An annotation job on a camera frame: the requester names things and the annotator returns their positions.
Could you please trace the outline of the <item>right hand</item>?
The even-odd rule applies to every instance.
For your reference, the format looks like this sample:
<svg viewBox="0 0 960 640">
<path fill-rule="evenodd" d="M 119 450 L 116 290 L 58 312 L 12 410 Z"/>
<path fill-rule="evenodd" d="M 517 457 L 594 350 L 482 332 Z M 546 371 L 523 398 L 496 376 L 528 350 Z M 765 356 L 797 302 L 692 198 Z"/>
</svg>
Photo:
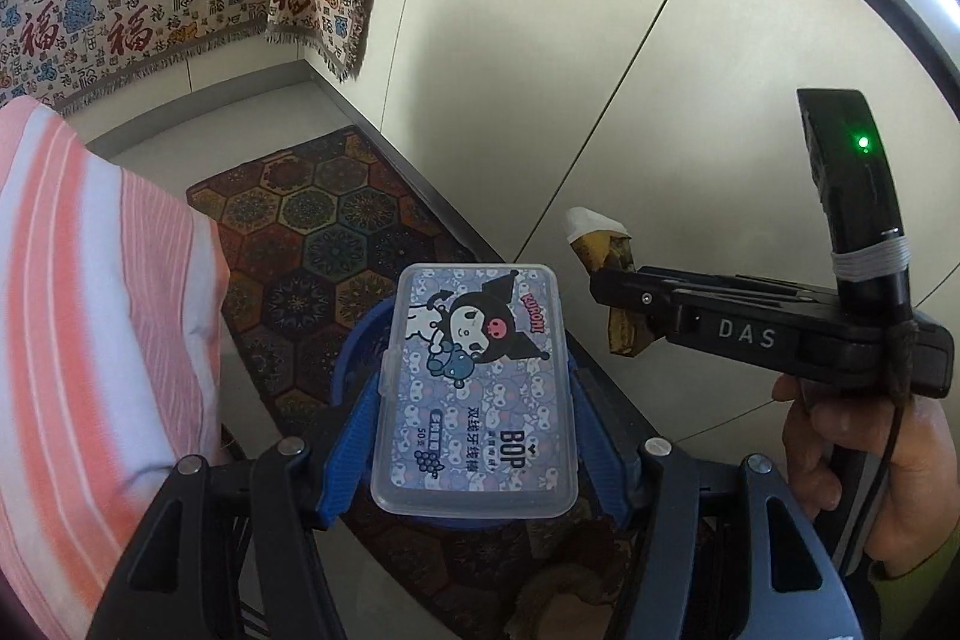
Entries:
<svg viewBox="0 0 960 640">
<path fill-rule="evenodd" d="M 835 510 L 841 498 L 841 482 L 827 466 L 825 448 L 880 455 L 893 418 L 900 416 L 889 489 L 866 552 L 891 576 L 900 576 L 942 548 L 958 523 L 958 464 L 939 401 L 920 396 L 898 409 L 888 401 L 825 399 L 807 408 L 800 401 L 799 380 L 790 375 L 778 378 L 771 398 L 791 404 L 782 429 L 788 482 L 809 516 Z"/>
</svg>

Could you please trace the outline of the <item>green sleeved right forearm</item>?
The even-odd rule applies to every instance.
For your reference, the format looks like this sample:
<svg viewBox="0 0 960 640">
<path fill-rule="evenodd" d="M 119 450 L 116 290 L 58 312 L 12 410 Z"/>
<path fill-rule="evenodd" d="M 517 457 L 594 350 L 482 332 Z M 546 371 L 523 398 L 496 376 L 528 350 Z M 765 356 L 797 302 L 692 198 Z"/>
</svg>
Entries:
<svg viewBox="0 0 960 640">
<path fill-rule="evenodd" d="M 958 531 L 905 575 L 871 570 L 880 638 L 958 637 Z"/>
</svg>

